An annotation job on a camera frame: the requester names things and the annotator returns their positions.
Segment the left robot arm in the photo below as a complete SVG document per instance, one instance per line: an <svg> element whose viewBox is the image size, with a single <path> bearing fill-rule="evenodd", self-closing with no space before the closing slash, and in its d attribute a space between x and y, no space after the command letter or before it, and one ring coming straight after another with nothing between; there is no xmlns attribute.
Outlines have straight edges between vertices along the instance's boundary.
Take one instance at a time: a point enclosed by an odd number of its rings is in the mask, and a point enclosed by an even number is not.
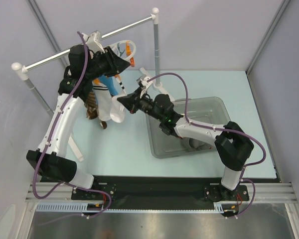
<svg viewBox="0 0 299 239"><path fill-rule="evenodd" d="M77 115L92 91L93 80L121 73L130 63L110 46L96 51L82 44L71 47L68 59L70 64L60 82L57 107L46 135L37 150L27 152L26 159L35 175L81 187L88 199L95 199L100 187L94 184L93 175L78 169L75 161L66 158L68 140Z"/></svg>

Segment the white black striped sock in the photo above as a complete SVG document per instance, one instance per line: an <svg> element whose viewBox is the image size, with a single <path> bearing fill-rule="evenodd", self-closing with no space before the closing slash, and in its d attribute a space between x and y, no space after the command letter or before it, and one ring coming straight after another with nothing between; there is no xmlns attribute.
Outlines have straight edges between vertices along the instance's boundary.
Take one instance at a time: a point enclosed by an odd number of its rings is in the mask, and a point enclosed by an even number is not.
<svg viewBox="0 0 299 239"><path fill-rule="evenodd" d="M119 83L122 90L119 94L112 97L112 107L110 110L110 117L114 122L122 123L125 119L126 113L124 112L125 107L118 101L118 98L126 96L127 93L126 93L125 86L122 82L120 75L115 75L114 77L117 80L117 82Z"/></svg>

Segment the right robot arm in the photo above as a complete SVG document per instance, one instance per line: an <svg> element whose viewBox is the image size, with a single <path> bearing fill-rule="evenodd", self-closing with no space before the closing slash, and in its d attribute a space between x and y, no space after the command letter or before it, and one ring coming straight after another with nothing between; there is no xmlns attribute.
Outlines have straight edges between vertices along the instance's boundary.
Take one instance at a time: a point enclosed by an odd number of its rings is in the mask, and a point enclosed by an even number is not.
<svg viewBox="0 0 299 239"><path fill-rule="evenodd" d="M200 125L177 113L168 95L159 94L152 100L147 94L142 94L141 87L118 97L117 101L131 114L140 110L159 121L159 128L166 135L191 138L214 146L225 166L219 186L220 195L231 200L238 194L237 186L241 181L243 166L254 149L253 143L243 135L238 124L229 121L226 125Z"/></svg>

